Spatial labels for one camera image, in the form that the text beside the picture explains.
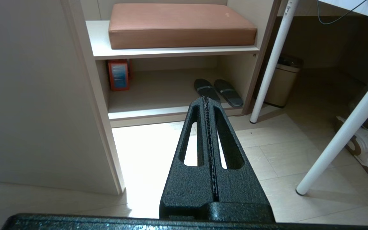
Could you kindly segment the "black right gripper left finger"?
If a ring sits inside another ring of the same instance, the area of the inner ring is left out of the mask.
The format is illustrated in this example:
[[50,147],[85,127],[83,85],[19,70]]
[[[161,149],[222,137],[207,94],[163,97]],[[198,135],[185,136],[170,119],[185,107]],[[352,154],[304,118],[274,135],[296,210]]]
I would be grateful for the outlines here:
[[[210,117],[211,99],[190,104],[159,205],[159,217],[198,219],[203,207],[219,200],[215,147]],[[185,165],[192,125],[197,125],[197,166]]]

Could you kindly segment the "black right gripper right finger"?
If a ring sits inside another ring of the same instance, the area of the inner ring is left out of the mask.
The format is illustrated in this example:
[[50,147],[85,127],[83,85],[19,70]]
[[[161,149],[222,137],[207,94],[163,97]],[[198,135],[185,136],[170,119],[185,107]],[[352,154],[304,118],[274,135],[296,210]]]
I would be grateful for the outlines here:
[[213,202],[208,218],[222,222],[274,223],[270,203],[223,109],[206,99],[206,135]]

